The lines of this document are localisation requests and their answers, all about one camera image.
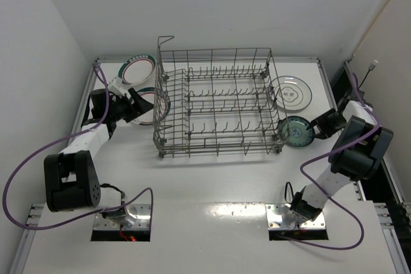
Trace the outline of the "green red rimmed plate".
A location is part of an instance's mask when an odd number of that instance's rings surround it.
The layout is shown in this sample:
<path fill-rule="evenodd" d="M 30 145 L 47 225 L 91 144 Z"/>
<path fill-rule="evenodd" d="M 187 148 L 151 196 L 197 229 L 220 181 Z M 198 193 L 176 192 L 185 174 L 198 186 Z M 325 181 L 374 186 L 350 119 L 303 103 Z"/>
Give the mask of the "green red rimmed plate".
<path fill-rule="evenodd" d="M 143 99 L 143 113 L 131 120 L 131 123 L 140 126 L 151 126 L 155 119 L 163 120 L 169 114 L 171 110 L 171 100 L 167 93 L 162 90 L 158 91 L 160 105 L 159 110 L 156 112 L 154 110 L 154 102 L 145 100 L 145 98 L 155 99 L 155 87 L 145 87 L 136 92 Z"/>
<path fill-rule="evenodd" d="M 146 82 L 154 73 L 157 65 L 152 55 L 136 55 L 120 67 L 118 78 L 123 85 L 137 86 Z"/>

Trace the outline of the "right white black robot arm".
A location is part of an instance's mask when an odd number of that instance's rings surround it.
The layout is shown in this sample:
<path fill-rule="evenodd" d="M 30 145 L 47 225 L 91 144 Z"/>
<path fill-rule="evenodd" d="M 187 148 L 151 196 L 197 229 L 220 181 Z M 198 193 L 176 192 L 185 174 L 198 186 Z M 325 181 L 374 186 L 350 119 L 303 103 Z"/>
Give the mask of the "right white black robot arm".
<path fill-rule="evenodd" d="M 328 160 L 327 168 L 293 197 L 290 212 L 300 222 L 315 220 L 343 187 L 372 178 L 393 139 L 372 108 L 358 101 L 349 101 L 342 119 L 346 123 L 331 152 L 320 156 Z"/>

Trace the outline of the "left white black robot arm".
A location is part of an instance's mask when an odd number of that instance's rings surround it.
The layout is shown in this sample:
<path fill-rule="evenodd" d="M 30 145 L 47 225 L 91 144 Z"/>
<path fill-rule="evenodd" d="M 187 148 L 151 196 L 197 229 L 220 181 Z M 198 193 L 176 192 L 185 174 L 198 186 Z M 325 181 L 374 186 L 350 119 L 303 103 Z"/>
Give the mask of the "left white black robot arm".
<path fill-rule="evenodd" d="M 129 123 L 153 109 L 134 89 L 115 94 L 105 89 L 91 91 L 86 115 L 91 115 L 82 131 L 60 153 L 44 159 L 46 203 L 51 212 L 77 209 L 120 209 L 125 194 L 113 185 L 98 180 L 93 158 L 111 139 L 117 122 Z"/>

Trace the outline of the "white plate teal line pattern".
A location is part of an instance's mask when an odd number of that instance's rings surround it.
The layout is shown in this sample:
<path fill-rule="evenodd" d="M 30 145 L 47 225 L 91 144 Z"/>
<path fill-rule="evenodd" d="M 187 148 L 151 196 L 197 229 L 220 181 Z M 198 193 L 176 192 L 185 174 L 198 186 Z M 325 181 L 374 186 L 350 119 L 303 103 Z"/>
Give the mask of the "white plate teal line pattern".
<path fill-rule="evenodd" d="M 269 88 L 272 100 L 285 112 L 300 112 L 312 102 L 310 86 L 295 76 L 279 76 Z"/>

